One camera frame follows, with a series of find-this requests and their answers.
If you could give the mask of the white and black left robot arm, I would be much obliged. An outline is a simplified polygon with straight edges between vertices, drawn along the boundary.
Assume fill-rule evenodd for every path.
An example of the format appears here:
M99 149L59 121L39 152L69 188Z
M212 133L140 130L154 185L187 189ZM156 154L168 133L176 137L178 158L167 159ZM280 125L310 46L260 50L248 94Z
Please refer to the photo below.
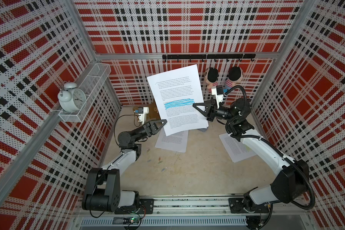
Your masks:
M122 190L120 176L140 157L142 146L138 142L158 134L166 124L165 119L152 120L118 135L119 155L103 167L88 172L81 202L83 210L115 212L117 209L140 208L139 193Z

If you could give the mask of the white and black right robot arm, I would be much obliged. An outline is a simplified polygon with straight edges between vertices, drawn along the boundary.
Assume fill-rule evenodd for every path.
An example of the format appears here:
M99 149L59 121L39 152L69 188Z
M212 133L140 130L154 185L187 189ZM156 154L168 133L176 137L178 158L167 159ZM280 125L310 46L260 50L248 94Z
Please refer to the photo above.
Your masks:
M284 154L259 134L246 119L251 113L248 99L240 98L230 107L222 106L211 99L203 103L194 103L193 108L208 121L215 118L224 119L229 137L249 147L276 176L270 185L245 193L243 209L254 212L259 205L273 203L292 203L303 210L311 210L315 206L308 164Z

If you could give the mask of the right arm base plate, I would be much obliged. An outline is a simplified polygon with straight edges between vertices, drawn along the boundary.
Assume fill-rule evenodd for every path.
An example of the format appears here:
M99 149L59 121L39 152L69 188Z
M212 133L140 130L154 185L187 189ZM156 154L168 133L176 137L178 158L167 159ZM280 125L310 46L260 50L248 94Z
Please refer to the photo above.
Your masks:
M245 197L229 198L229 208L231 213L269 213L269 208L266 204L257 205L251 199Z

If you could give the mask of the document with pink highlight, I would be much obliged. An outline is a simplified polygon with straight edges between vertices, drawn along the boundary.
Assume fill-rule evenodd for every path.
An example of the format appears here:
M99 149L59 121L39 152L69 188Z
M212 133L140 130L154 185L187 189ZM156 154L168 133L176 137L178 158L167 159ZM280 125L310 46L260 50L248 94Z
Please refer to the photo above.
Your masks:
M189 131L182 131L167 136L164 129L159 132L159 137L155 144L156 148L185 153L187 148Z

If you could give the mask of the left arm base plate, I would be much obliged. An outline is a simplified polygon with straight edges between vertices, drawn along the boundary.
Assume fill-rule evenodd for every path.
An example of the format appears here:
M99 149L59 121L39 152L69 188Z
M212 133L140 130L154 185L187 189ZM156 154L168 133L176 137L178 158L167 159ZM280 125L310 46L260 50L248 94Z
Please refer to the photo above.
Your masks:
M117 208L115 214L152 214L154 207L154 199L152 198L136 198L131 206L123 206Z

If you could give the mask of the document with yellow highlight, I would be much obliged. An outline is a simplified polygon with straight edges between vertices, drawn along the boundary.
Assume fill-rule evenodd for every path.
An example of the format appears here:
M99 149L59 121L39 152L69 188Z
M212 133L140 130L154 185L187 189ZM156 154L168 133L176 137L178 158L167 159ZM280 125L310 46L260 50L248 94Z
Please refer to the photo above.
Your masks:
M228 134L221 134L219 138L234 163L256 156L253 150L238 140L229 137Z

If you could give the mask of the document with blue highlight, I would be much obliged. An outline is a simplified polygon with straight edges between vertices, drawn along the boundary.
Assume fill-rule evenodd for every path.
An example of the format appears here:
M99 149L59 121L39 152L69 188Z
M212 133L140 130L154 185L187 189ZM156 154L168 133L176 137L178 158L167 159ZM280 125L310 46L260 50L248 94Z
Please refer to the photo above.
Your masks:
M155 74L147 81L160 118L167 121L167 136L209 127L206 117L193 107L194 103L204 102L197 65Z

